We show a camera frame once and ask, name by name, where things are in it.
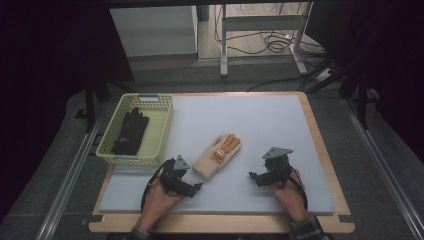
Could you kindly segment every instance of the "white board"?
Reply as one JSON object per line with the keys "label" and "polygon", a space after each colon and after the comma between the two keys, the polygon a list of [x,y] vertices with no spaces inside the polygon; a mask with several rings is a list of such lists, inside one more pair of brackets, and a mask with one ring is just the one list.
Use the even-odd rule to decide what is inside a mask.
{"label": "white board", "polygon": [[[191,213],[263,214],[284,212],[269,189],[257,187],[248,172],[264,173],[262,155],[271,147],[292,149],[290,165],[299,169],[309,212],[335,212],[300,100],[281,96],[176,96],[165,160],[179,154],[192,165],[220,134],[234,133],[242,147],[209,182],[191,169],[187,183],[203,182],[194,198],[173,211]],[[156,169],[116,166],[99,210],[138,212],[146,183]]]}

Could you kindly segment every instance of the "glove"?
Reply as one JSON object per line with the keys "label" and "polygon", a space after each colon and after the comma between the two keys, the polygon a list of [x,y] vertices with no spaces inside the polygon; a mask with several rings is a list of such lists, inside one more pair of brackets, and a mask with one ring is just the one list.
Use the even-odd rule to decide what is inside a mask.
{"label": "glove", "polygon": [[192,167],[209,180],[216,171],[230,161],[240,147],[240,139],[236,138],[234,134],[220,135],[206,148]]}
{"label": "glove", "polygon": [[148,123],[149,118],[143,117],[137,107],[131,113],[127,112],[112,152],[118,155],[136,155]]}

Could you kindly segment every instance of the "sleeve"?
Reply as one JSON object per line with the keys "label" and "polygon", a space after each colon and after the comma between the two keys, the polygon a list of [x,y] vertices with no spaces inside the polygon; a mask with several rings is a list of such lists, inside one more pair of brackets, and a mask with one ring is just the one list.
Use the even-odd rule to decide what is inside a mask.
{"label": "sleeve", "polygon": [[316,216],[311,216],[303,221],[290,223],[290,226],[297,240],[330,240],[330,238],[324,234]]}
{"label": "sleeve", "polygon": [[150,234],[134,226],[126,240],[149,240]]}

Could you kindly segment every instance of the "hand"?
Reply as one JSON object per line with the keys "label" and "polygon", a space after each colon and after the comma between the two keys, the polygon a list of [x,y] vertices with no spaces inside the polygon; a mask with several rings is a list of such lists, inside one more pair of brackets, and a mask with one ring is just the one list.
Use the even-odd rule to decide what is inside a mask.
{"label": "hand", "polygon": [[[290,176],[304,188],[298,170],[294,169]],[[270,187],[278,203],[287,210],[293,221],[298,222],[309,217],[299,189],[297,189],[291,181],[286,181],[284,186],[281,184],[273,184]]]}
{"label": "hand", "polygon": [[137,226],[149,232],[153,225],[165,216],[178,202],[184,199],[182,195],[170,196],[165,192],[159,178],[150,186],[146,202],[137,221]]}

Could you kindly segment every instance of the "white glove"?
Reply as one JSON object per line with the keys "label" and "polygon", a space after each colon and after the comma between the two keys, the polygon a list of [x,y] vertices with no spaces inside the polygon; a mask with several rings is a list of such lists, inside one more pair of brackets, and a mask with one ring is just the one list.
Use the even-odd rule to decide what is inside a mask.
{"label": "white glove", "polygon": [[216,171],[230,161],[240,147],[240,139],[236,138],[234,134],[219,135],[192,167],[204,178],[211,179]]}

